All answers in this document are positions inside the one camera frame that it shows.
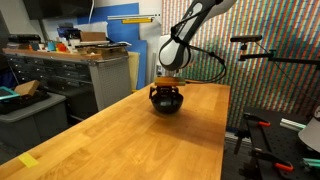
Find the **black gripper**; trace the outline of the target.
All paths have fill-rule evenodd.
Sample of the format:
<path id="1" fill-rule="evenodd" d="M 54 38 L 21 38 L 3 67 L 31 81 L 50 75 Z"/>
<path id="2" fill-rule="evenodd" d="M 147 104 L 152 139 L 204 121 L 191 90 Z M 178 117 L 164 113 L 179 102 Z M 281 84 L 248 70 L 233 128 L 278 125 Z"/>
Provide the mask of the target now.
<path id="1" fill-rule="evenodd" d="M 163 99 L 167 97 L 173 97 L 178 93 L 178 89 L 174 86 L 155 86 L 150 88 L 149 98 L 151 100 Z"/>

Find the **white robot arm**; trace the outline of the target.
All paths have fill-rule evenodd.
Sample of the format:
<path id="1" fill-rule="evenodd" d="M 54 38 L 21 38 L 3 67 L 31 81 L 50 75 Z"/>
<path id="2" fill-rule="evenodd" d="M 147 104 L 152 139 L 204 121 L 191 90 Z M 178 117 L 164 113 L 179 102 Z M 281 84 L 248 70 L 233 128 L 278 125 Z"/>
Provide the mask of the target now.
<path id="1" fill-rule="evenodd" d="M 225 61 L 210 52 L 190 44 L 197 30 L 209 19 L 227 12 L 236 0 L 193 0 L 182 19 L 170 28 L 168 35 L 159 38 L 158 61 L 167 71 L 178 71 L 193 63 L 192 51 L 200 51 L 214 57 L 223 66 L 212 78 L 195 80 L 195 83 L 213 83 L 226 74 Z"/>

